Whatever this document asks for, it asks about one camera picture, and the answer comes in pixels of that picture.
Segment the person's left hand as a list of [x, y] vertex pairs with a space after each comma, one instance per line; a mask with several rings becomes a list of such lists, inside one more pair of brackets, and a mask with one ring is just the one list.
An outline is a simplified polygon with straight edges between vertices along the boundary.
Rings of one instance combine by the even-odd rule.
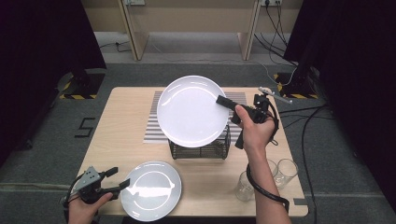
[[69, 201], [68, 224], [91, 224], [96, 212], [107, 202], [113, 194], [111, 192], [103, 195], [97, 202], [84, 203], [79, 196], [73, 196]]

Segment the person's right hand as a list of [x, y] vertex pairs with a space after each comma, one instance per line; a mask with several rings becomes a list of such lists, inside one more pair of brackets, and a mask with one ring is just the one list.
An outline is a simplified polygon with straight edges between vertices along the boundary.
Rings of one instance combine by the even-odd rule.
[[267, 117], [264, 123], [254, 123], [244, 107], [237, 105], [235, 110], [237, 116], [241, 119], [238, 126], [243, 131], [243, 149], [247, 156], [249, 158], [263, 158], [266, 154], [265, 148], [275, 130], [274, 119]]

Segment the black wire cutlery basket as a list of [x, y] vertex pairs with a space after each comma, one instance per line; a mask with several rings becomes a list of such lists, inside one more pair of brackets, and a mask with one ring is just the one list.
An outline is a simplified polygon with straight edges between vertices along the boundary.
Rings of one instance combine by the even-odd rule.
[[222, 159], [228, 157], [231, 144], [230, 127], [226, 126], [221, 135], [208, 145], [202, 147], [182, 147], [168, 141], [171, 156], [177, 159]]

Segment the white round plate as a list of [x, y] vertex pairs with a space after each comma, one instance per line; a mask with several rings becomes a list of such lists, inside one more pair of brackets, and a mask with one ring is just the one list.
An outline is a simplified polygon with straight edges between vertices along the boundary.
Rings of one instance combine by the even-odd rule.
[[164, 161], [148, 161], [127, 175], [130, 185], [120, 194], [126, 214], [138, 221], [159, 220], [173, 211], [182, 192], [177, 170]]
[[222, 88], [207, 77], [185, 76], [170, 83], [157, 104], [157, 120], [165, 136], [182, 147], [212, 143], [228, 123], [229, 110], [216, 103]]

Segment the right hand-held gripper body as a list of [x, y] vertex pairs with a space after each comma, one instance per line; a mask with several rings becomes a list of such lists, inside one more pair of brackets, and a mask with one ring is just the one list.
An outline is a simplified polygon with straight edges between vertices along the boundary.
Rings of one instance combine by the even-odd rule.
[[264, 123], [268, 117], [268, 108], [272, 109], [272, 116], [276, 118], [275, 107], [270, 102], [269, 96], [274, 99], [286, 103], [292, 104], [292, 100], [287, 100], [284, 97], [277, 96], [273, 91], [268, 88], [259, 87], [258, 90], [261, 94], [255, 94], [253, 99], [253, 106], [247, 107], [247, 112], [254, 123]]

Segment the black stand base striped tape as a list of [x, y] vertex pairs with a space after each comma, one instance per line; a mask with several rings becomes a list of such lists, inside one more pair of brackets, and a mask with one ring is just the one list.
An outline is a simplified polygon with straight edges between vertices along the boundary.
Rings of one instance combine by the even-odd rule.
[[87, 73], [74, 74], [67, 80], [61, 91], [61, 99], [86, 100], [95, 99], [102, 85], [105, 74]]
[[293, 73], [277, 73], [274, 75], [279, 94], [286, 98], [318, 99], [313, 84], [308, 77], [298, 77]]

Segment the black curtain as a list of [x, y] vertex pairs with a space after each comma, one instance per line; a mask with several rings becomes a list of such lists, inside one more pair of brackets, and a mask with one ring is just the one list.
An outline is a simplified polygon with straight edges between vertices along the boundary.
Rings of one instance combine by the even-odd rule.
[[0, 166], [63, 75], [105, 66], [82, 0], [0, 0]]
[[396, 0], [303, 0], [284, 58], [319, 70], [350, 143], [396, 212]]

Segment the striped placemat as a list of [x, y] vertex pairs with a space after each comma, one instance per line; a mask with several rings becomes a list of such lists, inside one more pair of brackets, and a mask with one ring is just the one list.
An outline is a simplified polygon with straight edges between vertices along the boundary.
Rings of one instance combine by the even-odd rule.
[[[246, 105], [248, 103], [247, 97], [243, 92], [226, 91], [225, 94], [229, 99], [237, 102], [238, 104]], [[162, 93], [160, 91], [156, 91], [154, 93], [143, 140], [144, 143], [164, 144], [168, 141], [168, 138], [163, 134], [163, 131], [161, 130], [157, 120], [157, 104], [161, 95]], [[240, 134], [241, 129], [230, 121], [228, 124], [230, 128], [231, 143], [234, 144], [238, 138], [238, 135]]]

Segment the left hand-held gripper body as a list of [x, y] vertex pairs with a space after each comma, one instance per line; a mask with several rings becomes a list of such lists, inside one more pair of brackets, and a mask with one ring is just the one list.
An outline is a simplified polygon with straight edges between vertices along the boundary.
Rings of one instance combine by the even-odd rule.
[[102, 181], [105, 177], [105, 172], [97, 172], [94, 167], [90, 166], [73, 187], [72, 196], [80, 198], [87, 204], [97, 203], [106, 196], [106, 192], [102, 188]]

